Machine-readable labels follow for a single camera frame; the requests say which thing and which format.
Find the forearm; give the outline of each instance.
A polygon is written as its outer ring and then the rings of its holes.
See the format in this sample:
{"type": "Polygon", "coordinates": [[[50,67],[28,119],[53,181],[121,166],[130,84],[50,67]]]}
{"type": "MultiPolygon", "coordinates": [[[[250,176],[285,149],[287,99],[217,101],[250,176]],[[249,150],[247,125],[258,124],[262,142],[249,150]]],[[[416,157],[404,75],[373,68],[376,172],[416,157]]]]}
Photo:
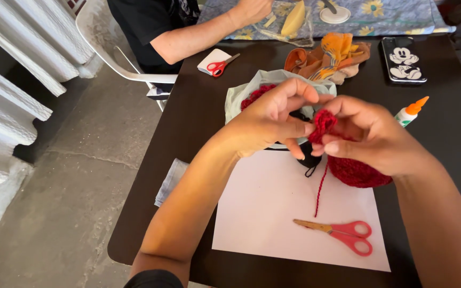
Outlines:
{"type": "Polygon", "coordinates": [[[211,214],[238,161],[218,134],[195,156],[182,179],[154,215],[140,251],[190,262],[211,214]]]}
{"type": "Polygon", "coordinates": [[[231,9],[207,22],[164,32],[151,41],[154,49],[173,64],[218,43],[225,36],[245,26],[236,10],[231,9]]]}
{"type": "Polygon", "coordinates": [[[461,195],[433,157],[395,177],[401,214],[426,288],[461,287],[461,195]]]}

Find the floral tablecloth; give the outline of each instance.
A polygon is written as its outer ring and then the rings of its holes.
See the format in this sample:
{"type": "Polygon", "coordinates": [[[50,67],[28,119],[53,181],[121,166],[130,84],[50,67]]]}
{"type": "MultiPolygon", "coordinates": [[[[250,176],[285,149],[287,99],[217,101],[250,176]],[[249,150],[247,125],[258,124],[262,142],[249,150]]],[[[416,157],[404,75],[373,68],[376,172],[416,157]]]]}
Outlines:
{"type": "MultiPolygon", "coordinates": [[[[208,0],[202,8],[198,23],[206,22],[233,8],[239,0],[208,0]]],[[[321,21],[320,0],[305,0],[312,8],[313,36],[322,37],[329,32],[352,33],[355,36],[412,35],[454,32],[455,27],[444,23],[433,0],[330,0],[335,6],[346,7],[351,18],[342,24],[321,21]]],[[[285,15],[289,9],[282,6],[273,10],[285,15]]],[[[252,25],[234,31],[225,39],[266,40],[252,25]]]]}

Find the concrete floor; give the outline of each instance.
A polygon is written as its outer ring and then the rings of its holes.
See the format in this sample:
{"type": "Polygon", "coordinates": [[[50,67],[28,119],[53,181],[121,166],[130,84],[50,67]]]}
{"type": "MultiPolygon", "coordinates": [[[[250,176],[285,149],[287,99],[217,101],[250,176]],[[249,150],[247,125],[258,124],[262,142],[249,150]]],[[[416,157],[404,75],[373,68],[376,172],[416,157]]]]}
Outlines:
{"type": "Polygon", "coordinates": [[[0,222],[0,287],[124,286],[106,246],[161,116],[147,91],[107,66],[90,81],[0,222]]]}

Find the clear plastic bag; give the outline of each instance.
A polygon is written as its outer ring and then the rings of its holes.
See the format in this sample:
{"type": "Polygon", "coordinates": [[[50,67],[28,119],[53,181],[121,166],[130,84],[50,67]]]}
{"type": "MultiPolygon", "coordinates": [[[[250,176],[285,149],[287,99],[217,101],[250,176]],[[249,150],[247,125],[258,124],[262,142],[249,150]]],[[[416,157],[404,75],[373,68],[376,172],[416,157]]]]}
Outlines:
{"type": "MultiPolygon", "coordinates": [[[[229,123],[234,117],[241,113],[241,101],[247,99],[253,91],[259,89],[262,85],[279,84],[288,78],[298,78],[313,86],[319,94],[337,95],[336,84],[329,80],[310,81],[300,75],[296,75],[286,70],[273,70],[266,72],[264,70],[257,71],[250,83],[240,85],[238,87],[229,88],[227,90],[227,98],[225,99],[225,124],[229,123]]],[[[312,119],[314,113],[319,110],[320,106],[305,106],[302,107],[302,114],[312,119]]],[[[297,139],[298,144],[307,141],[306,137],[297,139]]],[[[282,144],[273,144],[270,146],[273,149],[286,149],[282,144]]]]}
{"type": "Polygon", "coordinates": [[[280,35],[284,22],[286,22],[287,16],[291,10],[294,9],[295,5],[296,3],[273,1],[272,11],[277,19],[267,28],[264,27],[264,24],[268,22],[268,19],[262,19],[260,22],[253,24],[254,28],[256,28],[262,35],[282,42],[291,43],[298,47],[314,46],[314,39],[312,39],[312,11],[309,6],[305,6],[305,19],[302,27],[300,27],[294,35],[280,35]]]}

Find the smartphone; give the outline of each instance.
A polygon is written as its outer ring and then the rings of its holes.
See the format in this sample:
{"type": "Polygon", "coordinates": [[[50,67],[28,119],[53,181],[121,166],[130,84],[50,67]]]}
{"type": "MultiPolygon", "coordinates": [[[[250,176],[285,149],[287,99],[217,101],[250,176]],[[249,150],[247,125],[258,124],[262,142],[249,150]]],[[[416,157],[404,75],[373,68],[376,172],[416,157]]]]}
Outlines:
{"type": "Polygon", "coordinates": [[[384,49],[387,72],[393,83],[422,84],[426,82],[415,51],[412,37],[384,37],[381,45],[384,49]]]}

